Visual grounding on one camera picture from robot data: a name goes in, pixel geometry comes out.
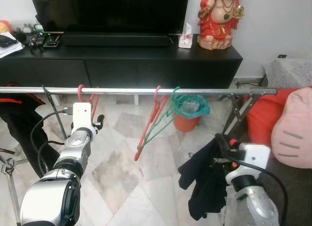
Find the clothes rack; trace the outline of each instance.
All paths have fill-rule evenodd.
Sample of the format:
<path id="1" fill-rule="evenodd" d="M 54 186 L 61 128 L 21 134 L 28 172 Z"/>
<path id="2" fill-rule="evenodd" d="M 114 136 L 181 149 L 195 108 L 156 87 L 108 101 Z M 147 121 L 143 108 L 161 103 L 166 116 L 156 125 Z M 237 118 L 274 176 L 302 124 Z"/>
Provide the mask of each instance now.
<path id="1" fill-rule="evenodd" d="M 45 88 L 50 94 L 78 94 L 78 88 L 66 87 L 47 87 Z M 160 89 L 159 95 L 171 95 L 174 89 Z M 82 88 L 81 93 L 101 94 L 101 95 L 153 95 L 153 88 Z M 42 87 L 0 87 L 0 93 L 45 93 Z M 186 89 L 182 88 L 175 91 L 177 95 L 205 95 L 205 96 L 220 96 L 230 97 L 233 104 L 235 118 L 227 127 L 225 134 L 229 134 L 235 129 L 240 122 L 246 117 L 248 111 L 255 104 L 257 99 L 264 95 L 275 95 L 276 89 L 258 88 L 258 89 Z M 241 108 L 236 104 L 236 96 L 248 96 Z"/>
<path id="2" fill-rule="evenodd" d="M 171 95 L 174 89 L 160 89 L 159 95 Z M 81 94 L 101 94 L 101 95 L 153 95 L 155 89 L 143 89 L 143 88 L 82 88 Z M 65 87 L 0 87 L 0 93 L 49 93 L 49 94 L 78 94 L 78 88 L 65 88 Z M 219 96 L 219 98 L 229 97 L 233 104 L 233 112 L 235 118 L 227 127 L 225 134 L 229 134 L 235 129 L 241 121 L 246 117 L 248 111 L 252 108 L 257 99 L 264 95 L 275 95 L 277 90 L 275 89 L 178 89 L 175 91 L 177 95 L 205 95 L 205 96 Z M 248 96 L 241 108 L 238 108 L 236 103 L 237 96 Z M 7 182 L 10 190 L 10 196 L 14 208 L 14 213 L 17 222 L 19 220 L 20 206 L 17 201 L 17 193 L 15 190 L 15 184 L 12 173 L 15 165 L 26 162 L 27 160 L 12 161 L 12 164 L 3 160 L 2 172 L 7 176 Z"/>

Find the pink cushion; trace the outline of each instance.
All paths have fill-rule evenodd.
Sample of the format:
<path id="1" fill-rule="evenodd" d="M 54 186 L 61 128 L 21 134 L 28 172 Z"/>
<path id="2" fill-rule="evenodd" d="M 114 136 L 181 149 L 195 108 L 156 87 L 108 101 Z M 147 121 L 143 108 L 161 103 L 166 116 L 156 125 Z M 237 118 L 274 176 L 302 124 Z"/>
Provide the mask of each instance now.
<path id="1" fill-rule="evenodd" d="M 288 166 L 312 168 L 312 89 L 292 92 L 272 131 L 272 151 Z"/>

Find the black clothing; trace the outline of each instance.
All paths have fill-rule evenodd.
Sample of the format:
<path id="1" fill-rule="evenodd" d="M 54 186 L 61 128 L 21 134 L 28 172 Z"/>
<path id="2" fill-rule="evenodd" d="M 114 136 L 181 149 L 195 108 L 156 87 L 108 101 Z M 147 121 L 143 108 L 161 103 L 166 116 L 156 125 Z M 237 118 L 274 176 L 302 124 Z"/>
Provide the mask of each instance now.
<path id="1" fill-rule="evenodd" d="M 215 139 L 178 169 L 182 189 L 187 189 L 196 180 L 189 200 L 189 211 L 195 220 L 205 217 L 206 213 L 219 213 L 226 204 L 225 173 L 221 164 L 212 165 L 213 157 L 220 157 L 220 148 Z"/>
<path id="2" fill-rule="evenodd" d="M 8 124 L 8 129 L 21 145 L 30 165 L 39 177 L 42 177 L 38 163 L 37 152 L 30 142 L 30 133 L 33 127 L 42 117 L 35 112 L 35 109 L 44 104 L 32 94 L 0 94 L 0 117 Z M 48 140 L 42 129 L 43 123 L 34 132 L 34 142 L 39 148 Z M 59 157 L 59 153 L 48 144 L 43 148 L 42 156 L 51 169 Z"/>

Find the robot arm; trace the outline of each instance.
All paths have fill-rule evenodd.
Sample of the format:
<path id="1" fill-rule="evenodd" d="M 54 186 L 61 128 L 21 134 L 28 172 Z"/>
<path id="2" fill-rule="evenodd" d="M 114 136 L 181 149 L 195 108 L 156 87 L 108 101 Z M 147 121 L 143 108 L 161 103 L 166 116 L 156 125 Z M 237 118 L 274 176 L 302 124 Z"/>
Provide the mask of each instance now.
<path id="1" fill-rule="evenodd" d="M 72 226 L 79 219 L 80 179 L 91 155 L 96 130 L 91 104 L 74 103 L 71 136 L 52 170 L 31 186 L 21 204 L 22 226 Z"/>
<path id="2" fill-rule="evenodd" d="M 224 136 L 216 134 L 216 139 L 225 156 L 237 159 L 265 169 L 270 156 L 270 149 L 261 144 L 241 143 L 238 149 L 231 150 Z M 238 165 L 227 170 L 225 177 L 229 185 L 236 191 L 237 217 L 239 225 L 246 226 L 278 226 L 278 211 L 274 202 L 269 198 L 262 186 L 256 183 L 261 172 L 259 170 Z"/>

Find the tv screen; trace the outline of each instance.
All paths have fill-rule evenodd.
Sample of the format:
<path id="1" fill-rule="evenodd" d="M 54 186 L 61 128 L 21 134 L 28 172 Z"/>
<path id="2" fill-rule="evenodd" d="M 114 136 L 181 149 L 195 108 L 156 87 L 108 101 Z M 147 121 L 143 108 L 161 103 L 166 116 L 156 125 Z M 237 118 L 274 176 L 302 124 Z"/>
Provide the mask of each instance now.
<path id="1" fill-rule="evenodd" d="M 33 0 L 45 31 L 181 33 L 188 0 Z"/>

